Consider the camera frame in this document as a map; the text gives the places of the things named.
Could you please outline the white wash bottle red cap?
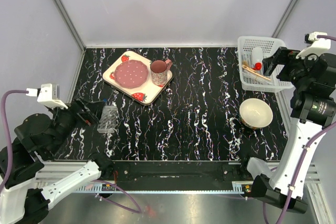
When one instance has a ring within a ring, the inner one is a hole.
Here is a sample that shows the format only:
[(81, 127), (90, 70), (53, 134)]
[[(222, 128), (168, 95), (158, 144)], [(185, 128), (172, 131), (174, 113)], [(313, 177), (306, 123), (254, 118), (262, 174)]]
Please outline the white wash bottle red cap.
[(261, 47), (255, 47), (252, 49), (251, 51), (251, 60), (252, 60), (252, 64), (253, 64), (253, 69), (254, 70), (261, 70), (262, 69), (262, 60), (264, 58), (263, 55), (263, 50)]

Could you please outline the clear test tube rack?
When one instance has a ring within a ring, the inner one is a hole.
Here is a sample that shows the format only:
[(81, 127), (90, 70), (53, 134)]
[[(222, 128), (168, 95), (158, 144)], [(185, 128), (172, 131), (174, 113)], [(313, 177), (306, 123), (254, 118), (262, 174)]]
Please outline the clear test tube rack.
[(97, 131), (102, 134), (114, 133), (117, 125), (118, 109), (113, 105), (106, 105), (101, 114)]

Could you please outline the clear plastic pipettes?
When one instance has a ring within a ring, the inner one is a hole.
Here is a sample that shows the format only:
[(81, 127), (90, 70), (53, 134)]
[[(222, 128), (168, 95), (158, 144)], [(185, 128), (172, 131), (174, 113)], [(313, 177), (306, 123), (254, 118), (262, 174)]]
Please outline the clear plastic pipettes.
[(252, 74), (251, 77), (249, 76), (243, 76), (243, 79), (250, 84), (267, 84), (267, 85), (272, 85), (273, 82), (272, 81), (267, 81), (265, 79), (262, 79), (258, 76), (255, 76), (254, 74)]

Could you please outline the wooden test tube clamp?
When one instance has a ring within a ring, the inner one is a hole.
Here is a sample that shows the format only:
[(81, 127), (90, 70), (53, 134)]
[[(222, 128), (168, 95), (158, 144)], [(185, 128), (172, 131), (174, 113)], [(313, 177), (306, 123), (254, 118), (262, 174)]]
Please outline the wooden test tube clamp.
[(265, 80), (267, 80), (267, 81), (271, 81), (270, 78), (265, 77), (265, 76), (259, 74), (259, 73), (258, 73), (256, 70), (254, 70), (254, 69), (253, 69), (253, 73), (252, 73), (252, 74), (254, 74), (255, 76), (258, 76), (258, 77), (260, 77), (260, 78), (262, 78), (262, 79), (265, 79)]

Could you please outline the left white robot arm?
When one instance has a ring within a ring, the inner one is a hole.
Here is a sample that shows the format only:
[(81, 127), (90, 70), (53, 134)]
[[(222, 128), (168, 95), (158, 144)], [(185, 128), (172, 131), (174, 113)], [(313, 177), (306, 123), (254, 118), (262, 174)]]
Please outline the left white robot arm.
[(70, 133), (98, 124), (105, 102), (76, 99), (64, 108), (48, 108), (52, 114), (32, 114), (15, 129), (16, 138), (1, 150), (1, 223), (39, 223), (57, 203), (96, 179), (113, 175), (112, 162), (102, 153), (90, 154), (80, 169), (65, 178), (36, 189), (36, 174), (55, 154)]

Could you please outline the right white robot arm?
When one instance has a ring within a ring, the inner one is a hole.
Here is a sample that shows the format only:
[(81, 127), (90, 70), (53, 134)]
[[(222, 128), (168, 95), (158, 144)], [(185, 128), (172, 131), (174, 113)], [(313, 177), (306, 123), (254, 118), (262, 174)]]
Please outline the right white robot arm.
[(295, 87), (290, 101), (290, 133), (275, 171), (262, 159), (251, 157), (238, 167), (238, 173), (244, 180), (254, 180), (246, 197), (283, 212), (303, 214), (308, 207), (302, 199), (308, 168), (319, 142), (335, 126), (335, 102), (330, 97), (335, 90), (335, 55), (311, 52), (302, 57), (300, 51), (279, 47), (262, 62), (266, 76), (282, 65), (277, 79)]

